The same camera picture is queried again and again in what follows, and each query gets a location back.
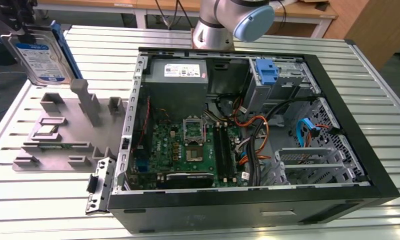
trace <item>blue hard drive label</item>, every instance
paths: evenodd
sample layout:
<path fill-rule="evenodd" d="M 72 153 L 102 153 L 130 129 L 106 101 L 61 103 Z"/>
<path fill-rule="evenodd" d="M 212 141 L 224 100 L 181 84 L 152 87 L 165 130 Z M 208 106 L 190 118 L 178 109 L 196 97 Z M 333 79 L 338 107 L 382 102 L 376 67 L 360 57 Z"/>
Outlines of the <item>blue hard drive label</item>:
<path fill-rule="evenodd" d="M 49 50 L 49 47 L 44 44 L 15 43 L 15 47 L 18 49 Z"/>
<path fill-rule="evenodd" d="M 56 54 L 52 53 L 46 45 L 17 43 L 15 48 L 38 79 L 46 82 L 62 82 L 65 80 Z"/>

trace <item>blue plastic clip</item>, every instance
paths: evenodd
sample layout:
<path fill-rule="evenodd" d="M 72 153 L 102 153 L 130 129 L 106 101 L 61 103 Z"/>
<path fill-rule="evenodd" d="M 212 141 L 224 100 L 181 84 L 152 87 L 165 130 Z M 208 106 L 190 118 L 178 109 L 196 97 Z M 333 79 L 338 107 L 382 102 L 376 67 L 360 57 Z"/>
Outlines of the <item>blue plastic clip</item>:
<path fill-rule="evenodd" d="M 278 68 L 269 59 L 256 59 L 256 71 L 262 85 L 273 85 L 278 78 Z"/>
<path fill-rule="evenodd" d="M 306 128 L 309 129 L 309 131 L 314 130 L 314 131 L 320 132 L 320 129 L 321 129 L 320 127 L 313 125 L 312 121 L 306 117 L 297 121 L 297 124 L 296 124 L 296 137 L 297 137 L 297 141 L 298 141 L 298 144 L 300 144 L 301 147 L 304 147 L 304 139 L 302 139 L 302 136 L 301 136 L 302 123 L 306 125 Z"/>

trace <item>wooden table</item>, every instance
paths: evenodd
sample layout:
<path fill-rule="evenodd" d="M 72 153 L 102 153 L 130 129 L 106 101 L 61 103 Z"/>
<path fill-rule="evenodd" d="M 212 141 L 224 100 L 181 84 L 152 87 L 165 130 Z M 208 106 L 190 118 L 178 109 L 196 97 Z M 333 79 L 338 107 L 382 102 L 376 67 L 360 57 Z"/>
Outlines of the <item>wooden table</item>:
<path fill-rule="evenodd" d="M 174 0 L 157 0 L 162 14 L 172 16 L 174 14 Z M 180 0 L 186 15 L 198 17 L 200 0 Z M 118 14 L 134 14 L 137 28 L 145 29 L 146 15 L 160 15 L 156 0 L 38 0 L 38 10 L 60 10 L 60 11 L 81 11 L 81 12 L 102 12 Z M 177 16 L 184 16 L 181 9 L 177 9 Z M 310 35 L 305 37 L 321 38 L 337 14 L 328 6 L 325 11 L 314 9 L 313 3 L 296 2 L 285 6 L 285 22 L 293 24 L 313 25 Z M 280 25 L 284 20 L 284 10 L 277 9 L 274 13 L 274 26 Z"/>

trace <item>sticker label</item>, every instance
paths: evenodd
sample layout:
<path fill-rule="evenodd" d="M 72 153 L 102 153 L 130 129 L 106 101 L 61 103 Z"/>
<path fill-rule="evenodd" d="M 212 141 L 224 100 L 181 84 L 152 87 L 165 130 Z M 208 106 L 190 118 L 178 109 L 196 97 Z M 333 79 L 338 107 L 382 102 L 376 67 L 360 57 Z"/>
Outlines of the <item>sticker label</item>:
<path fill-rule="evenodd" d="M 240 112 L 242 112 L 244 114 L 245 114 L 246 111 L 248 111 L 242 106 L 240 106 L 238 110 L 240 110 Z"/>
<path fill-rule="evenodd" d="M 324 18 L 324 19 L 333 19 L 334 16 L 330 16 L 330 15 L 320 15 L 320 18 Z"/>
<path fill-rule="evenodd" d="M 249 180 L 249 173 L 248 172 L 241 172 L 241 178 L 244 179 L 244 180 Z"/>
<path fill-rule="evenodd" d="M 198 64 L 166 64 L 164 66 L 165 77 L 200 77 Z"/>
<path fill-rule="evenodd" d="M 62 82 L 64 74 L 53 61 L 50 49 L 44 44 L 17 43 L 17 50 L 25 59 L 34 75 L 44 81 Z"/>
<path fill-rule="evenodd" d="M 114 3 L 113 5 L 114 5 L 116 7 L 129 7 L 129 8 L 133 7 L 132 4 L 125 4 L 125 3 Z"/>

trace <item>green circuit board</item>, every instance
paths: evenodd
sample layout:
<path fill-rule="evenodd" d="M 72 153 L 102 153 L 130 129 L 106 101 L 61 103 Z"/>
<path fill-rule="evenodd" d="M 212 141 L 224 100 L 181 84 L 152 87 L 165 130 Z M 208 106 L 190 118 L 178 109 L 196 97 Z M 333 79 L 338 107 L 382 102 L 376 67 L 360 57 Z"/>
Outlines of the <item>green circuit board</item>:
<path fill-rule="evenodd" d="M 238 128 L 226 128 L 229 139 L 238 137 Z M 205 133 L 205 141 L 201 144 L 188 145 L 184 143 L 184 127 L 182 124 L 157 124 L 153 127 L 152 134 L 152 151 L 149 160 L 146 161 L 146 172 L 149 174 L 138 175 L 138 183 L 142 189 L 154 189 L 156 179 L 153 174 L 158 173 L 210 173 L 214 176 L 213 187 L 238 187 L 242 186 L 241 173 L 236 173 L 236 178 L 217 178 L 217 166 L 213 145 L 213 126 L 205 125 L 205 132 L 198 132 L 198 128 L 188 127 L 186 136 L 197 136 Z M 236 172 L 236 161 L 233 159 L 233 169 Z"/>

